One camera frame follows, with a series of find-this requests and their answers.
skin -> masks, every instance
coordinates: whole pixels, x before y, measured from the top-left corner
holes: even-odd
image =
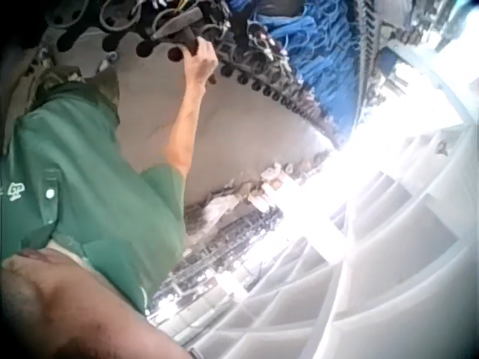
[[[184,177],[207,79],[218,65],[211,43],[198,38],[198,44],[194,57],[183,51],[186,90],[164,149]],[[1,307],[4,321],[39,358],[59,358],[59,353],[72,358],[73,346],[87,346],[93,358],[191,358],[104,277],[51,248],[23,251],[2,262]]]

shirt button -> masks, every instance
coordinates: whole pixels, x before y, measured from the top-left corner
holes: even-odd
[[[53,188],[48,188],[45,193],[45,197],[51,200],[55,196],[55,190]]]

green shirt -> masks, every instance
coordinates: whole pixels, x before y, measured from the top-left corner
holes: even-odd
[[[87,260],[138,311],[180,258],[184,178],[137,174],[115,140],[118,116],[95,88],[62,85],[15,123],[1,160],[1,258],[50,240]]]

hand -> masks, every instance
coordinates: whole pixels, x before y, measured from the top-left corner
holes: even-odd
[[[218,58],[211,42],[197,37],[198,51],[195,56],[188,49],[182,48],[185,62],[186,86],[206,86],[208,78],[218,66]]]

person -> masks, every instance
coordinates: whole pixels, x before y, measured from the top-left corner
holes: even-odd
[[[177,119],[140,174],[115,140],[112,70],[84,79],[51,67],[32,82],[1,159],[1,306],[36,358],[191,358],[143,315],[184,249],[185,178],[218,65],[200,37],[197,54],[183,54]]]

